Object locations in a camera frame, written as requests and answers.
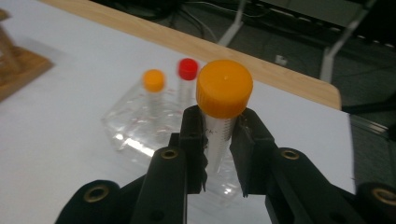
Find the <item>centrifuge tube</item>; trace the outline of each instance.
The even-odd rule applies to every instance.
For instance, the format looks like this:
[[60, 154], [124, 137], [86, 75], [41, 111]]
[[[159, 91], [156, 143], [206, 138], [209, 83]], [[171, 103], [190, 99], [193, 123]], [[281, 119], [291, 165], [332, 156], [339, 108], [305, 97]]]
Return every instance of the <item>centrifuge tube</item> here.
[[153, 119], [161, 116], [163, 106], [162, 90], [165, 85], [165, 75], [157, 69], [148, 70], [143, 74], [143, 86], [147, 92], [148, 112]]
[[178, 82], [178, 103], [181, 111], [193, 105], [192, 94], [197, 72], [198, 62], [193, 59], [185, 58], [178, 64], [177, 73], [180, 77]]
[[245, 110], [252, 90], [251, 75], [240, 63], [218, 60], [201, 70], [196, 98], [205, 119], [206, 171], [209, 174], [219, 172], [236, 117]]

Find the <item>yellow cap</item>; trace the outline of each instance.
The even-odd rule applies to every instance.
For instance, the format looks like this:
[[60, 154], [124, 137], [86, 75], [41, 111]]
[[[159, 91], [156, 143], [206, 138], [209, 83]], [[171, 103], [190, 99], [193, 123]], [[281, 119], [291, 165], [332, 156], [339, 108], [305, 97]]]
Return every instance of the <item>yellow cap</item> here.
[[253, 90], [249, 71], [240, 63], [218, 60], [199, 73], [196, 98], [198, 106], [216, 119], [232, 119], [248, 104]]
[[143, 74], [143, 86], [146, 91], [158, 92], [165, 85], [165, 75], [162, 71], [151, 69]]

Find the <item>cable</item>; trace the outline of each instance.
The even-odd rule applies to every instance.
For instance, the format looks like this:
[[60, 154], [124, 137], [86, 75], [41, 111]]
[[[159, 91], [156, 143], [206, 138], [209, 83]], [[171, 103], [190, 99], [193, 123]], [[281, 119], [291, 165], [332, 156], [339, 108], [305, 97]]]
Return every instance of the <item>cable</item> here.
[[[204, 1], [201, 1], [201, 2], [185, 2], [185, 3], [187, 3], [187, 4], [203, 4], [203, 5], [209, 5], [209, 6], [212, 6], [212, 7], [217, 7], [217, 8], [219, 8], [219, 9], [224, 10], [224, 11], [237, 12], [237, 10], [230, 9], [230, 8], [227, 8], [227, 7], [221, 7], [221, 6], [219, 6], [219, 5], [216, 5], [216, 4], [213, 4], [213, 3], [209, 3], [209, 2], [204, 2]], [[249, 14], [247, 14], [247, 13], [243, 13], [243, 15], [246, 16], [246, 17], [249, 17], [249, 18], [260, 18], [260, 17], [265, 16], [267, 13], [268, 13], [268, 12], [263, 12], [262, 14], [259, 14], [259, 15], [249, 15]]]
[[218, 38], [216, 37], [216, 35], [213, 33], [213, 31], [205, 23], [203, 23], [202, 21], [200, 21], [196, 17], [194, 17], [185, 7], [183, 7], [181, 10], [184, 10], [184, 12], [187, 13], [190, 17], [192, 17], [195, 21], [198, 21], [202, 26], [204, 26], [206, 28], [206, 30], [212, 36], [214, 42], [215, 43], [218, 42]]

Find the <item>white table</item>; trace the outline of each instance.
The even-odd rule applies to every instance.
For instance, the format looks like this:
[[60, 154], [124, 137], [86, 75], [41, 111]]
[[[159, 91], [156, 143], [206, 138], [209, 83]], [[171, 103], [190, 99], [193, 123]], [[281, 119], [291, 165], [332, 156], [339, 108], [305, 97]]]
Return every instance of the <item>white table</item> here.
[[[4, 25], [16, 44], [54, 63], [0, 104], [0, 223], [53, 223], [82, 185], [108, 179], [124, 186], [145, 173], [112, 149], [100, 118], [150, 68], [175, 88], [176, 64], [186, 55], [37, 1], [2, 0], [0, 7], [12, 17]], [[248, 106], [277, 145], [301, 150], [353, 192], [348, 115], [254, 84]], [[263, 196], [240, 198], [214, 214], [190, 209], [190, 223], [269, 222]]]

